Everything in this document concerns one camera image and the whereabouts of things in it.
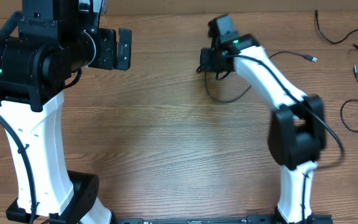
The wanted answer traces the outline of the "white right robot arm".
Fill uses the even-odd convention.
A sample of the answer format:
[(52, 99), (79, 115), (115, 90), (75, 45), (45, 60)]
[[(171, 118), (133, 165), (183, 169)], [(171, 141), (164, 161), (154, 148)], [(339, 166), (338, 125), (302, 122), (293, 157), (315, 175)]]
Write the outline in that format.
[(270, 110), (268, 149), (280, 166), (276, 223), (316, 223), (310, 197), (314, 170), (326, 145), (323, 102), (289, 82), (251, 34), (240, 35), (226, 14), (208, 22), (211, 46), (203, 48), (199, 71), (236, 72)]

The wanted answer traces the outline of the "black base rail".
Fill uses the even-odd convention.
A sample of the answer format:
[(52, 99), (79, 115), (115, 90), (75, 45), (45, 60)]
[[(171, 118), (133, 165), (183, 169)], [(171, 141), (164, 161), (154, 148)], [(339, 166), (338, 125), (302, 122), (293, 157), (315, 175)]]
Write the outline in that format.
[(274, 224), (285, 223), (274, 215), (248, 215), (242, 218), (169, 218), (146, 220), (118, 218), (118, 224)]

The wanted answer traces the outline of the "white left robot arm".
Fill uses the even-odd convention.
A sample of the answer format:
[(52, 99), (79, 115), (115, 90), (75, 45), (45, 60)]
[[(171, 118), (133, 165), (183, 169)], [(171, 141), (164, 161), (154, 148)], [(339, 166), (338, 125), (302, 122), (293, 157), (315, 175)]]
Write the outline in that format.
[(18, 196), (10, 221), (116, 223), (98, 198), (99, 178), (68, 170), (64, 92), (83, 68), (126, 71), (132, 32), (99, 25), (106, 1), (24, 1), (0, 29), (0, 125), (11, 148)]

